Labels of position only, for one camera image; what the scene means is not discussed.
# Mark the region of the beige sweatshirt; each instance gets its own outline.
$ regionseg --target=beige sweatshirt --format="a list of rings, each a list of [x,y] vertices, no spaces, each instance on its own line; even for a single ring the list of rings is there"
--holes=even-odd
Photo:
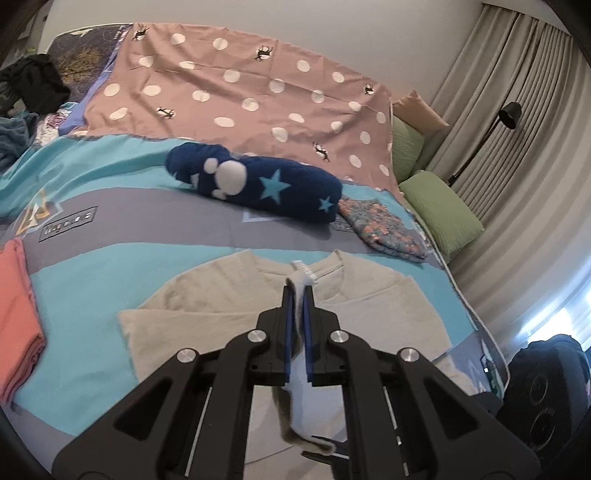
[[[336,313],[343,330],[373,348],[396,353],[413,346],[430,360],[451,348],[441,318],[412,277],[338,250],[308,267],[316,276],[316,305]],[[166,282],[138,309],[119,312],[138,379],[144,380],[182,348],[214,351],[253,329],[262,311],[280,306],[285,279],[295,270],[244,250],[192,268]],[[438,367],[468,394],[476,392],[450,358]],[[293,365],[293,378],[298,369],[305,375],[305,366]],[[341,431],[340,387],[300,383],[295,387],[302,390],[300,430],[327,437]],[[246,461],[287,447],[279,435],[270,389],[257,387]]]

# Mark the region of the folded shirt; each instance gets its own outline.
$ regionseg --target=folded shirt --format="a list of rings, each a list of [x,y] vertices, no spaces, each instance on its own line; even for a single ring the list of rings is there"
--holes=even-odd
[[[339,214],[374,250],[414,263],[427,258],[427,248],[418,233],[407,229],[379,200],[353,200],[343,195],[339,200]]]
[[[0,253],[0,403],[9,405],[45,348],[22,240]]]
[[[119,312],[138,379],[144,380],[182,348],[210,352],[254,328],[263,310],[281,305],[286,278],[300,267],[299,262],[280,264],[244,250],[188,270],[136,310]],[[343,329],[373,348],[396,353],[412,345],[431,361],[451,348],[440,316],[412,277],[339,250],[307,268],[315,278],[316,305],[336,313]],[[465,391],[475,393],[451,359],[443,364],[437,360],[436,365]],[[345,428],[340,387],[311,388],[304,355],[292,360],[286,389],[293,405],[278,415],[271,389],[255,387],[247,463],[294,443],[285,435],[288,426],[304,439],[333,438]]]

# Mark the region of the white wall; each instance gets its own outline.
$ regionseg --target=white wall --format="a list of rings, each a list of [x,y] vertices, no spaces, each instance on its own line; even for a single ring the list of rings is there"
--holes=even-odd
[[[515,10],[516,12],[539,18],[540,20],[569,33],[554,11],[543,0],[482,0],[482,2],[485,4],[497,5],[498,7],[509,8],[510,10]]]
[[[183,22],[267,35],[431,101],[482,10],[479,0],[54,0],[41,51],[103,23]]]

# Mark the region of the metal screw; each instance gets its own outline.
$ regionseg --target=metal screw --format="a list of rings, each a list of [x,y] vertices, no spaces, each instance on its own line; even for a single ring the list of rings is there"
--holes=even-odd
[[[267,334],[262,330],[251,330],[247,337],[252,343],[261,343],[265,341]]]
[[[177,353],[177,360],[182,364],[189,364],[197,358],[197,352],[192,348],[183,348]]]
[[[414,348],[405,348],[400,352],[400,358],[405,362],[416,362],[418,357],[418,352]]]
[[[349,334],[344,330],[335,330],[330,334],[330,339],[334,343],[345,343],[347,340],[349,340]]]

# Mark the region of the pink polka dot blanket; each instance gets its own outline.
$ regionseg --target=pink polka dot blanket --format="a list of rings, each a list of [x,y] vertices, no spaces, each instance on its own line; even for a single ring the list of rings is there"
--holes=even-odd
[[[390,92],[291,44],[228,28],[134,24],[74,134],[222,144],[398,194]]]

